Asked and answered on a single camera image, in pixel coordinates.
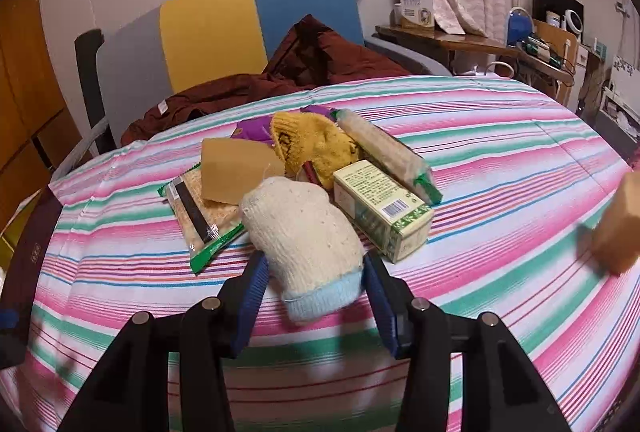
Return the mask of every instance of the yellow knitted fabric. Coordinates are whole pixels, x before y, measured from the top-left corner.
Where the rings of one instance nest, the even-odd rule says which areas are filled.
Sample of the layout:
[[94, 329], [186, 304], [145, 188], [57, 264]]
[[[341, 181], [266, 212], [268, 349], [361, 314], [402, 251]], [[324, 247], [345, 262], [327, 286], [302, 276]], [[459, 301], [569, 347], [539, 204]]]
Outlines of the yellow knitted fabric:
[[322, 186], [334, 187], [333, 173], [360, 160], [360, 149], [329, 119], [311, 112], [276, 112], [271, 139], [286, 171], [295, 175], [311, 161]]

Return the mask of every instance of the light blue cuff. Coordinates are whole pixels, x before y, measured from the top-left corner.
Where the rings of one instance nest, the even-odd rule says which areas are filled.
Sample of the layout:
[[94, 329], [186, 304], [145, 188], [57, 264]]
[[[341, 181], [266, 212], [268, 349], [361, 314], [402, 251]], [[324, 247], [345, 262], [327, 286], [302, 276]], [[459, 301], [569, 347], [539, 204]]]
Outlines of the light blue cuff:
[[308, 322], [354, 303], [361, 294], [362, 266], [358, 266], [354, 271], [309, 293], [283, 293], [282, 301], [292, 321]]

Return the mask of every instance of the metal screw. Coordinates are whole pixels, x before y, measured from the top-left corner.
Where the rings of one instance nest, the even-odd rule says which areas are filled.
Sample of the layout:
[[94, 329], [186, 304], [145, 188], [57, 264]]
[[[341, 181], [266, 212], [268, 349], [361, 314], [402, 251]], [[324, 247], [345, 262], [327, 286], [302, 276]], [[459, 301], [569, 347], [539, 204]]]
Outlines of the metal screw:
[[149, 313], [146, 311], [138, 311], [133, 317], [131, 321], [136, 325], [142, 325], [142, 323], [147, 323], [149, 321]]
[[414, 309], [418, 309], [418, 311], [426, 311], [431, 306], [426, 298], [420, 297], [411, 300], [411, 305], [414, 307]]
[[202, 301], [202, 308], [212, 311], [220, 307], [220, 299], [216, 297], [208, 297]]
[[486, 323], [490, 327], [493, 327], [498, 325], [498, 322], [500, 322], [500, 319], [498, 318], [498, 315], [494, 313], [483, 313], [482, 322]]

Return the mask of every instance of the striped tablecloth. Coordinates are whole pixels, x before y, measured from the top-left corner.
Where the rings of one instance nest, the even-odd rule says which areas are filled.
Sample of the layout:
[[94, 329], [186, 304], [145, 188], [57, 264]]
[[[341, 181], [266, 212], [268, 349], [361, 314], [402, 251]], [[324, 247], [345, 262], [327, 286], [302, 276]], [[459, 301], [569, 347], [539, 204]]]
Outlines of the striped tablecloth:
[[[515, 81], [396, 78], [272, 98], [210, 115], [103, 155], [52, 186], [65, 208], [47, 250], [25, 363], [0, 374], [30, 431], [54, 430], [82, 382], [137, 310], [183, 311], [241, 272], [241, 238], [201, 275], [157, 189], [196, 163], [206, 137], [240, 119], [311, 103], [351, 108], [434, 168], [444, 202], [430, 242], [388, 265], [445, 311], [492, 310], [510, 327], [574, 431], [610, 407], [638, 350], [640, 267], [603, 274], [588, 253], [626, 164], [587, 125]], [[177, 356], [172, 430], [181, 430]], [[251, 343], [225, 366], [239, 431], [392, 429], [407, 362], [382, 348], [365, 297], [296, 328], [268, 290]], [[453, 357], [449, 430], [460, 428]]]

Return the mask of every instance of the green package edge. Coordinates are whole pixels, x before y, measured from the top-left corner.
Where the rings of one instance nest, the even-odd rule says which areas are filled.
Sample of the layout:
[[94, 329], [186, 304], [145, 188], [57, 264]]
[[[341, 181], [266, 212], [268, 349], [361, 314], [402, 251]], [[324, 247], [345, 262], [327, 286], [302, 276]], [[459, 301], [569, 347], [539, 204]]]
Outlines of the green package edge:
[[[199, 166], [200, 166], [200, 163], [197, 163], [196, 165], [193, 165], [190, 169], [184, 171], [180, 175], [184, 175], [188, 172], [191, 172], [192, 170], [195, 170]], [[160, 188], [158, 188], [158, 195], [160, 195], [161, 197], [164, 197], [165, 199], [166, 199], [166, 194], [164, 193], [164, 189], [167, 187], [167, 185], [170, 182], [171, 181], [168, 181], [164, 185], [162, 185]], [[217, 252], [219, 252], [222, 248], [224, 248], [227, 244], [229, 244], [232, 240], [234, 240], [243, 232], [244, 232], [244, 224], [240, 222], [236, 227], [227, 231], [224, 235], [222, 235], [221, 237], [218, 237], [216, 240], [212, 240], [203, 249], [197, 252], [196, 255], [192, 256], [190, 259], [190, 266], [191, 266], [191, 271], [193, 271], [193, 274], [197, 275], [203, 269], [205, 269], [207, 264], [211, 262], [211, 259]]]

